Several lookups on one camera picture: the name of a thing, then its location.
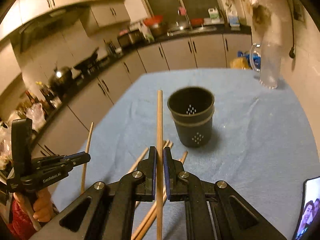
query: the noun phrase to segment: table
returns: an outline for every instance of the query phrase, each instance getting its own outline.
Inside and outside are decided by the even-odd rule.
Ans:
[[[195,85],[215,95],[213,137],[202,148],[187,149],[179,141],[166,102],[175,90]],[[209,182],[227,181],[291,239],[300,212],[302,184],[320,175],[316,144],[289,85],[280,80],[276,90],[266,89],[253,71],[197,69],[140,77],[93,132],[86,186],[96,181],[118,181],[146,146],[156,145],[159,89],[164,98],[164,139],[174,142],[172,157],[179,159],[188,150],[186,171]],[[78,197],[81,172],[82,167],[76,167],[59,183],[52,196],[59,210]],[[139,205],[133,230],[151,205]],[[145,239],[155,237],[153,223]],[[186,239],[183,202],[164,205],[163,239]]]

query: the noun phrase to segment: power cord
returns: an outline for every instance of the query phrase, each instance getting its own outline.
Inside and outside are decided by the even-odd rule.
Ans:
[[[293,16],[292,16],[292,10],[291,10],[291,7],[290,7],[289,0],[286,0],[286,1],[287,1],[287,4],[288,4],[288,7],[289,7],[289,10],[290,10],[291,23],[292,23],[292,48],[290,49],[289,56],[290,56],[290,58],[295,58],[295,57],[296,57],[296,55],[295,55],[295,53],[294,53],[294,27],[293,27]]]

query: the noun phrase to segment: black countertop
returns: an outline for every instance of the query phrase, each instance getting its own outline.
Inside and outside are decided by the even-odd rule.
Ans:
[[[215,25],[214,28],[211,30],[205,30],[198,33],[189,33],[188,31],[181,32],[179,34],[175,34],[173,36],[164,35],[161,36],[153,42],[142,42],[139,44],[136,44],[134,46],[131,46],[130,48],[124,49],[122,54],[117,57],[105,57],[102,58],[98,62],[98,69],[94,72],[92,72],[90,75],[86,76],[82,80],[75,82],[73,86],[70,87],[70,89],[67,91],[67,93],[64,95],[64,97],[61,99],[61,104],[49,115],[49,117],[46,119],[45,125],[39,130],[36,137],[33,139],[30,150],[32,151],[36,144],[39,142],[42,135],[45,133],[47,128],[50,126],[52,121],[59,115],[59,113],[64,109],[65,107],[68,107],[68,104],[71,102],[73,97],[75,97],[84,87],[86,87],[91,81],[93,81],[95,78],[97,78],[102,72],[104,72],[106,69],[111,67],[114,63],[118,62],[122,58],[129,55],[131,52],[141,49],[143,47],[147,47],[151,44],[156,44],[159,42],[164,41],[171,41],[175,39],[180,39],[183,37],[192,37],[192,36],[199,36],[199,35],[208,35],[208,34],[225,34],[225,33],[233,33],[233,34],[248,34],[251,35],[251,27],[250,26],[241,26],[240,28],[230,28],[229,26],[225,25]]]

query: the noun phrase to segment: clear plastic jug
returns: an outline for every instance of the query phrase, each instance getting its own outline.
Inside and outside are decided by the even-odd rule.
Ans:
[[[269,89],[274,89],[278,86],[280,76],[281,46],[272,42],[252,45],[250,65],[255,71],[259,71],[253,62],[253,52],[256,48],[261,48],[260,83]]]

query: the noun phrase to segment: silver screw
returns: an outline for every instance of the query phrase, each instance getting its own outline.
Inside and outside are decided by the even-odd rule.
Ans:
[[[95,189],[102,189],[104,187],[104,183],[99,181],[94,184]]]
[[[227,183],[225,181],[223,181],[223,180],[219,180],[217,182],[217,185],[218,185],[219,188],[225,188],[227,186]]]
[[[134,178],[140,178],[142,176],[142,172],[141,171],[135,171],[134,173],[132,173],[132,176]]]
[[[181,172],[179,173],[179,176],[182,177],[182,178],[187,178],[187,177],[189,177],[189,172],[187,172],[187,171],[181,171]]]

